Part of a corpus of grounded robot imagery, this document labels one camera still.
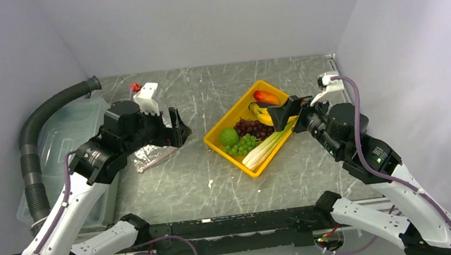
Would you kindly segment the clear zip top bag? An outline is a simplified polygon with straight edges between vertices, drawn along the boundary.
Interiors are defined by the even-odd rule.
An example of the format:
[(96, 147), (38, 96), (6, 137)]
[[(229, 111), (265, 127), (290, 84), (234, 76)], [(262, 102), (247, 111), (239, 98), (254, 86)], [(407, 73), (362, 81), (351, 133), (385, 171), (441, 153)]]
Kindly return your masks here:
[(156, 145), (148, 145), (136, 151), (131, 160), (135, 165), (138, 173), (143, 173), (147, 169), (156, 166), (166, 157), (170, 156), (177, 148), (175, 147), (157, 147)]

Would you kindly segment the celery stalk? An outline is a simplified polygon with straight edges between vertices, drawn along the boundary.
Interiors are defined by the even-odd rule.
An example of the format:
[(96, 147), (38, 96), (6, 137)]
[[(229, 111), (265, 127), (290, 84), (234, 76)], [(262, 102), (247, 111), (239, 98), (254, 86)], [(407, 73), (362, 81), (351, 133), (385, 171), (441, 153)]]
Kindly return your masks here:
[(243, 165), (251, 171), (256, 170), (271, 155), (274, 149), (281, 144), (282, 140), (291, 133), (295, 123), (296, 120), (289, 122), (283, 131), (274, 132), (260, 145), (251, 150), (250, 153), (244, 157), (242, 161)]

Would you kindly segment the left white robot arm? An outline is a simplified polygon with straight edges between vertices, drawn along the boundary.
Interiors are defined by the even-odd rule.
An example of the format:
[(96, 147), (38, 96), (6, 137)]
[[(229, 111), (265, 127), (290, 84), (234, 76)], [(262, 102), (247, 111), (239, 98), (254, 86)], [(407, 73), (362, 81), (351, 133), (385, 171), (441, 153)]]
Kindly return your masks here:
[(81, 244), (77, 235), (98, 198), (144, 146), (181, 147), (191, 129), (176, 108), (169, 109), (170, 126), (155, 101), (117, 101), (104, 114), (95, 136), (65, 155), (65, 186), (55, 206), (29, 246), (15, 255), (112, 255), (123, 249), (147, 253), (147, 246), (169, 238), (155, 234), (150, 224), (128, 213), (110, 229)]

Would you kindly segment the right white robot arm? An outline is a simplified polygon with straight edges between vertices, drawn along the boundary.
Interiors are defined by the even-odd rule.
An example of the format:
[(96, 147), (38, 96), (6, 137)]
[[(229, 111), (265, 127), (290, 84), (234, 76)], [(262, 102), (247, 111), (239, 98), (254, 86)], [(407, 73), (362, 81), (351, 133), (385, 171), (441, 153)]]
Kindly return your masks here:
[(351, 103), (314, 104), (290, 96), (267, 109), (276, 130), (296, 117), (292, 130), (307, 131), (354, 178), (382, 193), (398, 215), (353, 203), (325, 191), (315, 203), (315, 219), (327, 228), (335, 222), (370, 232), (405, 255), (451, 255), (451, 214), (409, 172), (390, 145), (367, 134), (368, 118)]

